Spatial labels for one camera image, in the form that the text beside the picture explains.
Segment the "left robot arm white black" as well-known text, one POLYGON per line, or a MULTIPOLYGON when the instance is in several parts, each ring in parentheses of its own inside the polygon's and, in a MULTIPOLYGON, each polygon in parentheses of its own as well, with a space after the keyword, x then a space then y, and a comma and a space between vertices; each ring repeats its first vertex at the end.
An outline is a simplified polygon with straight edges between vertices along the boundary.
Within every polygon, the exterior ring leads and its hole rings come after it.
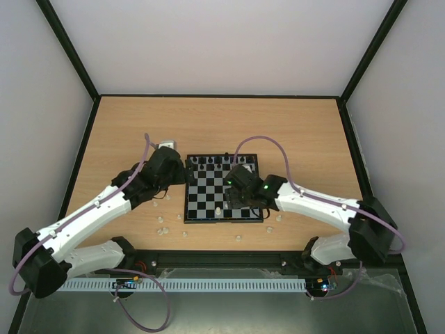
POLYGON ((124 237, 79 248, 78 245, 112 220, 191 180, 193 168, 173 148, 161 146, 129 170, 120 172, 90 202, 65 218, 15 236, 13 266, 27 290, 38 299, 57 291, 70 278, 102 269, 128 269, 136 251, 124 237))

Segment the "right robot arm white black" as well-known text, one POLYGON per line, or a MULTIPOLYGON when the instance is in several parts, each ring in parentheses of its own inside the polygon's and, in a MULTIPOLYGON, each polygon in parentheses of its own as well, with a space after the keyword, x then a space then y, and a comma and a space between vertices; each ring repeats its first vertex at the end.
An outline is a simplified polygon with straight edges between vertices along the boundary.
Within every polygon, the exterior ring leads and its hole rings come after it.
POLYGON ((245 165, 234 166, 225 183, 231 209, 257 207, 297 213, 339 230, 336 235, 308 241, 300 260, 308 271, 316 273, 334 262, 351 259, 382 266, 391 252, 397 225, 373 196, 362 200, 336 198, 304 189, 277 175, 263 180, 245 165))

